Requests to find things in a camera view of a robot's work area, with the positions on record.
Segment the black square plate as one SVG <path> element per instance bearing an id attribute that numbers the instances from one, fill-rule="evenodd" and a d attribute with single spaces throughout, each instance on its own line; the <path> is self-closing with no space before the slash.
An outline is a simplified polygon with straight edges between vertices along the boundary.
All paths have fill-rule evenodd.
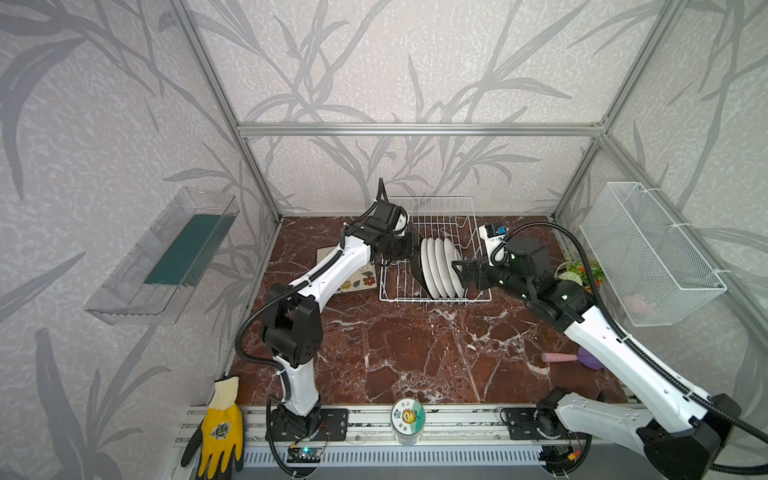
<path id="1" fill-rule="evenodd" d="M 426 281 L 424 278 L 422 262 L 421 262 L 422 241 L 423 239 L 421 237 L 418 237 L 415 240 L 415 244 L 413 246 L 413 253 L 409 258 L 409 269 L 410 269 L 410 275 L 413 278 L 414 282 L 422 289 L 422 291 L 426 295 L 429 295 L 429 291 L 427 289 Z"/>
<path id="2" fill-rule="evenodd" d="M 331 254 L 334 249 L 334 246 L 319 248 L 316 251 L 316 263 L 319 264 L 326 256 Z M 376 268 L 372 263 L 367 263 L 345 280 L 337 289 L 336 294 L 369 290 L 374 289 L 377 286 L 378 280 L 376 276 Z"/>

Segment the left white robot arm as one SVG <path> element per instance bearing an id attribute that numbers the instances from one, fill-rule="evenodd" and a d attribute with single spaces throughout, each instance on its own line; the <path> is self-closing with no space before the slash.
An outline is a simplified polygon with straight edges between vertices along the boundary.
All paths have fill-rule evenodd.
<path id="1" fill-rule="evenodd" d="M 321 313 L 328 301 L 373 260 L 404 259 L 415 249 L 406 210 L 378 200 L 365 218 L 342 227 L 338 244 L 315 267 L 287 286 L 270 289 L 261 335 L 280 365 L 286 388 L 282 405 L 290 416 L 304 420 L 320 408 L 313 363 L 323 340 Z"/>

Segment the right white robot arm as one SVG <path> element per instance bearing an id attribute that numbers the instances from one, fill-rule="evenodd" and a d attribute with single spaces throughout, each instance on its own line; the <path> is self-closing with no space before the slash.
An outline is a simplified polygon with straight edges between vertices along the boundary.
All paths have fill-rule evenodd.
<path id="1" fill-rule="evenodd" d="M 635 451 L 667 479 L 725 472 L 716 459 L 740 414 L 732 398 L 711 396 L 668 369 L 606 313 L 596 288 L 554 277 L 538 241 L 522 237 L 507 249 L 493 237 L 486 246 L 486 258 L 452 261 L 461 282 L 480 290 L 499 288 L 522 300 L 537 319 L 592 354 L 642 404 L 624 408 L 556 388 L 537 405 L 543 427 L 562 426 Z"/>

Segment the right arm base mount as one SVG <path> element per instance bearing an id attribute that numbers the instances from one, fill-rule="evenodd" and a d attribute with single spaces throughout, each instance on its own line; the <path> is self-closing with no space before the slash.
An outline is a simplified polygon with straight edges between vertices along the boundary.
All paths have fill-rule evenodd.
<path id="1" fill-rule="evenodd" d="M 500 412 L 511 440 L 567 440 L 570 432 L 550 410 L 507 407 Z"/>

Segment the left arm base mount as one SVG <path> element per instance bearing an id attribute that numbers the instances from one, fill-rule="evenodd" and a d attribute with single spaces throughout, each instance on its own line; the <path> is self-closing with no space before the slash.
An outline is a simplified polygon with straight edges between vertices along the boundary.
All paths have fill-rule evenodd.
<path id="1" fill-rule="evenodd" d="M 298 416 L 278 405 L 270 411 L 267 437 L 283 442 L 301 439 L 340 442 L 346 439 L 348 426 L 348 409 L 315 408 L 307 416 Z"/>

